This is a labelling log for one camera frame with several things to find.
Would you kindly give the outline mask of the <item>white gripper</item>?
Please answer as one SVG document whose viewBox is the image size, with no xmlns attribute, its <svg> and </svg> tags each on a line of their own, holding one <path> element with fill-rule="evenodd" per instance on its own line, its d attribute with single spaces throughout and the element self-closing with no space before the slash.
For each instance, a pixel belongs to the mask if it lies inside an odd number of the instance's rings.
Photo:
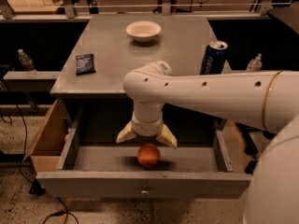
<svg viewBox="0 0 299 224">
<path fill-rule="evenodd" d="M 154 136 L 156 140 L 171 148 L 178 147 L 177 138 L 171 133 L 169 128 L 164 124 L 162 118 L 158 118 L 155 121 L 141 121 L 132 115 L 131 121 L 129 121 L 125 127 L 119 132 L 116 142 L 122 143 L 136 137 L 136 133 L 141 136 Z"/>
</svg>

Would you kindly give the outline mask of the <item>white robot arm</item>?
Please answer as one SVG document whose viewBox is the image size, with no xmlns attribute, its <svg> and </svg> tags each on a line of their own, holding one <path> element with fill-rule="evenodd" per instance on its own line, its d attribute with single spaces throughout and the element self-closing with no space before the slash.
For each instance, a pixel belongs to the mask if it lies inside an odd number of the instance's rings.
<svg viewBox="0 0 299 224">
<path fill-rule="evenodd" d="M 273 133 L 250 181 L 243 223 L 299 224 L 298 72 L 174 76 L 169 64 L 157 61 L 129 72 L 123 88 L 134 111 L 119 143 L 155 135 L 175 147 L 177 140 L 163 123 L 165 104 Z"/>
</svg>

